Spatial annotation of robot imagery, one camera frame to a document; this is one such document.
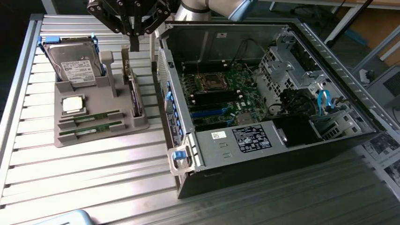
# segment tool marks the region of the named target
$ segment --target blue pcie slot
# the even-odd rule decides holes
[[[219,116],[225,114],[227,108],[214,109],[214,110],[206,110],[201,112],[191,112],[190,116],[191,118],[199,118],[206,116]]]

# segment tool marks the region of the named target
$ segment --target circuit board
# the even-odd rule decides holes
[[[233,63],[225,72],[182,74],[179,82],[195,131],[263,119],[265,104],[242,64]]]

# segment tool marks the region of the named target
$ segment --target hard drive label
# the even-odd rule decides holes
[[[70,83],[94,81],[94,73],[89,60],[62,62],[61,66]]]
[[[261,125],[231,129],[231,131],[242,153],[271,147]]]

